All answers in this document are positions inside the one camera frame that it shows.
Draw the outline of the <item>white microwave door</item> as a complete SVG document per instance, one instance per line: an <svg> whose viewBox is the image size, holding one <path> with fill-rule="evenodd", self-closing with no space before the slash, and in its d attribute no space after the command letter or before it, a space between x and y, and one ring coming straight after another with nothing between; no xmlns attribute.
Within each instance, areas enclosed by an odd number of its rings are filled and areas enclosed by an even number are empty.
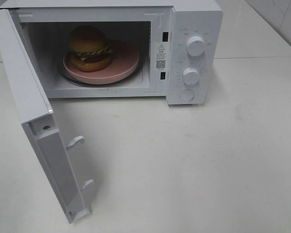
<svg viewBox="0 0 291 233"><path fill-rule="evenodd" d="M27 23L16 11L0 10L0 51L21 126L68 220L72 223L91 212L84 201L88 180L78 185L68 150L84 143L83 136L63 142L52 106L39 80L41 74Z"/></svg>

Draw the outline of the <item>lower white microwave knob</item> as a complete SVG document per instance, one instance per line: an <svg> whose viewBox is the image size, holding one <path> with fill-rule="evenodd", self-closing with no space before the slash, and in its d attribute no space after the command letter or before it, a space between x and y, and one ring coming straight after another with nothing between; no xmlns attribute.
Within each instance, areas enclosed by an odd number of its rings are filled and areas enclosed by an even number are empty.
<svg viewBox="0 0 291 233"><path fill-rule="evenodd" d="M196 68L189 67L185 69L182 73L183 82L186 85L195 85L200 80L199 71Z"/></svg>

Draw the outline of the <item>pink round plate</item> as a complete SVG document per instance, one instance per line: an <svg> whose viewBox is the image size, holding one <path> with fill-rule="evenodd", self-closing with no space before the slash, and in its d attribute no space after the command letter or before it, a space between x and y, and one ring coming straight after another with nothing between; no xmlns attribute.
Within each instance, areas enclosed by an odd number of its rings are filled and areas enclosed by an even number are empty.
<svg viewBox="0 0 291 233"><path fill-rule="evenodd" d="M129 43L112 40L107 52L99 56L78 57L67 53L63 65L68 74L87 84L111 84L120 81L137 68L140 59L137 48Z"/></svg>

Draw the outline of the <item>white microwave oven body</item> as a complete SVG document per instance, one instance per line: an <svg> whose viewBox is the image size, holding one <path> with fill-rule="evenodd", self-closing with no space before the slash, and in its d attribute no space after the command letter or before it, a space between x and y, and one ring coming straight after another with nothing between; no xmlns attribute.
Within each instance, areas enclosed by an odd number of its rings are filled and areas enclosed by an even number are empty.
<svg viewBox="0 0 291 233"><path fill-rule="evenodd" d="M209 71L215 54L223 12L213 0L8 0L1 9L16 11L27 23L38 61L39 80L48 98L105 98L165 96L168 104L201 104L205 101ZM69 53L73 29L90 25L101 30L111 44L118 40L134 45L147 65L143 82L133 87L80 87L65 80L54 83L57 65ZM205 52L187 53L193 35L205 40ZM186 85L182 73L193 67L200 80ZM192 90L194 99L179 95Z"/></svg>

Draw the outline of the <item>round white door-release button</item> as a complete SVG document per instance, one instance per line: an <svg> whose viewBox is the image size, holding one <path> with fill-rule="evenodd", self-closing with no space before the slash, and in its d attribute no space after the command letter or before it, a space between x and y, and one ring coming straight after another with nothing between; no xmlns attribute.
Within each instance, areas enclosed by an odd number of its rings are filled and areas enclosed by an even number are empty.
<svg viewBox="0 0 291 233"><path fill-rule="evenodd" d="M180 99L186 102L190 102L194 99L194 92L192 90L184 90L179 95Z"/></svg>

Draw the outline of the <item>upper white microwave knob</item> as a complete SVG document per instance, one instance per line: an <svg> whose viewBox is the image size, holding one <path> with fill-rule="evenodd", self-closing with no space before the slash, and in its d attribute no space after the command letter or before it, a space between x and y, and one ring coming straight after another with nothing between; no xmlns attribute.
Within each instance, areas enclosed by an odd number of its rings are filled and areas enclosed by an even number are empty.
<svg viewBox="0 0 291 233"><path fill-rule="evenodd" d="M198 57L205 52L205 40L200 35L189 37L185 43L187 53L192 57Z"/></svg>

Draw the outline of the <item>toy hamburger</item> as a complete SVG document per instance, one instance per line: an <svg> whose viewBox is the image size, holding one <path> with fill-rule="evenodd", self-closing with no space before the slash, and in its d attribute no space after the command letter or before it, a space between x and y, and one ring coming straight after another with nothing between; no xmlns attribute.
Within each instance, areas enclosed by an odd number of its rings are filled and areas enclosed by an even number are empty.
<svg viewBox="0 0 291 233"><path fill-rule="evenodd" d="M72 65L83 72L106 68L113 53L106 35L90 25L79 26L71 31L68 50Z"/></svg>

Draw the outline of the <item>white microwave knob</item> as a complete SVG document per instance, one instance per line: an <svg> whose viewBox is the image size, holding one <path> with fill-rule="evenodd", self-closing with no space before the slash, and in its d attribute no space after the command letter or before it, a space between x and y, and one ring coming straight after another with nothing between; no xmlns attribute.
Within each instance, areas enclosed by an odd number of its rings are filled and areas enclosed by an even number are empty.
<svg viewBox="0 0 291 233"><path fill-rule="evenodd" d="M186 85L195 85L200 80L199 71L196 68L189 67L185 69L182 73L183 82Z"/></svg>
<svg viewBox="0 0 291 233"><path fill-rule="evenodd" d="M200 35L189 37L185 43L187 53L192 57L198 57L205 52L205 40Z"/></svg>

